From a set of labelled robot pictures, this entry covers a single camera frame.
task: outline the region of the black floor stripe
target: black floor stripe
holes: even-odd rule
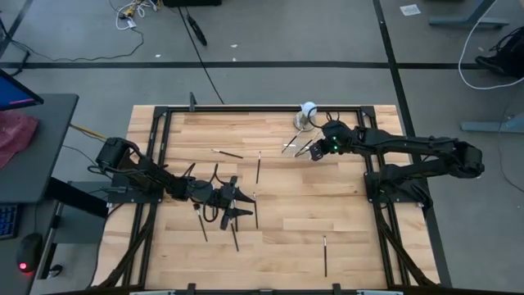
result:
[[[399,108],[400,108],[400,114],[402,115],[402,121],[404,123],[404,128],[406,131],[406,135],[408,136],[415,136],[415,130],[413,127],[413,122],[411,120],[411,114],[409,112],[408,107],[408,101],[405,96],[404,87],[402,85],[402,79],[400,78],[399,68],[400,66],[403,66],[403,69],[425,69],[422,67],[422,64],[416,64],[416,63],[404,63],[404,64],[397,64],[395,59],[395,54],[393,52],[393,47],[391,46],[391,39],[389,32],[387,30],[386,25],[386,19],[384,18],[384,11],[382,10],[382,5],[380,3],[380,0],[373,0],[373,5],[375,7],[375,12],[377,13],[377,19],[378,19],[378,25],[380,27],[380,31],[382,34],[382,41],[384,43],[384,48],[386,49],[387,54],[387,60],[390,64],[390,71],[391,71],[391,78],[393,79],[393,84],[395,86],[396,91],[396,97],[399,102]],[[423,64],[425,66],[432,66],[432,69],[435,70],[448,70],[448,69],[457,69],[457,64]],[[412,155],[413,162],[421,162],[422,159],[419,155]],[[425,185],[427,187],[427,180],[421,179],[421,184]],[[436,219],[433,218],[427,218],[427,225],[430,229],[431,227],[436,228]],[[435,261],[438,269],[438,273],[440,276],[440,282],[446,286],[451,287],[451,279],[449,276],[449,268],[447,265],[447,261],[445,259],[444,254],[444,246],[442,245],[442,241],[440,240],[440,233],[435,230],[428,230],[430,238],[431,238],[431,246],[433,249],[433,255],[435,257]]]
[[[399,70],[457,70],[459,64],[455,63],[417,63],[399,62],[396,64]],[[460,66],[463,70],[481,70],[478,64],[465,63]]]
[[[400,79],[399,68],[396,65],[395,54],[393,53],[393,47],[391,46],[390,34],[387,31],[386,19],[384,18],[384,12],[382,11],[380,0],[373,0],[373,5],[375,7],[375,12],[377,13],[378,26],[382,35],[384,48],[386,49],[387,60],[390,65],[391,78],[393,79],[396,97],[399,101],[400,113],[402,115],[402,121],[404,123],[406,135],[415,136],[415,129],[413,127],[413,122],[411,121],[408,102],[404,93],[404,87],[402,86],[402,80]]]
[[[7,31],[9,33],[9,35],[11,37],[13,37],[14,40],[16,40],[14,38],[15,33],[18,30],[18,27],[20,26],[20,23],[23,21],[23,19],[25,17],[25,14],[27,13],[29,8],[31,7],[31,4],[33,4],[33,0],[25,0],[24,6],[20,10],[20,12],[18,12],[18,16],[16,16],[16,19],[13,22],[13,24],[11,25],[11,28],[9,28],[9,30]],[[9,45],[9,40],[4,39],[2,41],[2,44],[0,44],[0,57],[2,57],[3,53],[6,51],[8,45]]]
[[[257,68],[340,68],[340,69],[390,69],[386,62],[355,61],[210,61],[208,69],[257,69]],[[19,62],[0,62],[0,68],[18,69]],[[399,70],[457,70],[452,63],[399,63]],[[200,69],[197,61],[172,62],[28,62],[24,69]],[[478,70],[476,64],[463,64],[464,70]]]

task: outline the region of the computer mouse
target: computer mouse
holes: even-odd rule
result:
[[[32,233],[26,235],[20,242],[16,253],[16,264],[23,273],[36,270],[42,254],[42,235]]]

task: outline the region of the white sticker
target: white sticker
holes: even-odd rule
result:
[[[417,14],[421,14],[420,10],[418,10],[417,4],[400,7],[400,10],[402,11],[402,13],[404,13],[405,16],[414,16]]]

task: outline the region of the gray floor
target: gray floor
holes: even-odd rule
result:
[[[398,62],[456,63],[467,29],[433,28],[432,15],[464,13],[475,0],[459,2],[382,0]],[[127,3],[113,0],[114,5]],[[399,7],[417,3],[422,14],[403,16]],[[4,0],[2,18],[11,25],[23,3]],[[386,52],[371,0],[224,0],[221,7],[191,8],[210,45],[198,44],[204,61],[369,61],[386,62]],[[487,53],[506,33],[524,23],[518,0],[499,1],[490,16],[512,24],[500,31],[479,30],[467,50],[466,62]],[[178,12],[147,10],[137,19],[145,44],[126,61],[198,61]],[[15,39],[52,58],[111,56],[129,52],[140,41],[130,31],[118,31],[115,13],[105,0],[34,1]],[[19,61],[9,46],[0,61]],[[33,55],[32,62],[48,62]],[[397,104],[391,73],[386,69],[251,68],[209,69],[226,103]],[[466,71],[477,85],[503,83],[480,70]],[[524,292],[524,196],[504,181],[504,169],[517,184],[524,173],[521,135],[466,134],[462,120],[500,120],[524,111],[521,85],[495,91],[469,89],[456,70],[401,70],[413,125],[418,135],[460,137],[482,149],[486,173],[481,179],[440,177],[430,180],[436,215],[452,283],[457,288]],[[194,92],[200,104],[218,102],[202,69],[74,69],[24,70],[17,79],[37,93],[77,93],[73,122],[105,135],[125,136],[136,104],[187,103]],[[70,131],[66,144],[95,157],[101,144]],[[88,161],[63,149],[54,175],[63,180],[97,180]],[[93,272],[95,245],[67,248],[57,260],[67,261],[63,289],[84,286]],[[75,259],[68,259],[71,253]],[[34,290],[34,294],[43,291]]]

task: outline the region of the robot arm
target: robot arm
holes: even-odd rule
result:
[[[437,159],[408,166],[386,165],[381,174],[383,181],[416,179],[438,175],[458,178],[476,178],[484,172],[482,152],[469,143],[456,138],[419,138],[388,134],[384,130],[355,127],[351,130],[339,120],[322,126],[325,136],[314,143],[310,150],[313,161],[328,153],[347,152],[363,156],[402,152],[434,156]]]
[[[133,154],[138,157],[138,163],[131,160]],[[166,171],[164,167],[155,164],[151,158],[141,154],[135,143],[123,138],[108,138],[96,162],[100,170],[96,173],[111,172],[114,175],[124,175],[129,179],[131,186],[144,193],[159,188],[165,189],[175,200],[186,202],[191,199],[204,206],[222,209],[224,210],[222,224],[227,224],[229,220],[238,216],[253,214],[251,211],[237,209],[233,205],[234,200],[255,202],[235,187],[237,176],[233,176],[228,183],[221,182],[221,188],[214,188],[211,183],[216,175],[210,181],[197,180],[186,175],[177,177]]]

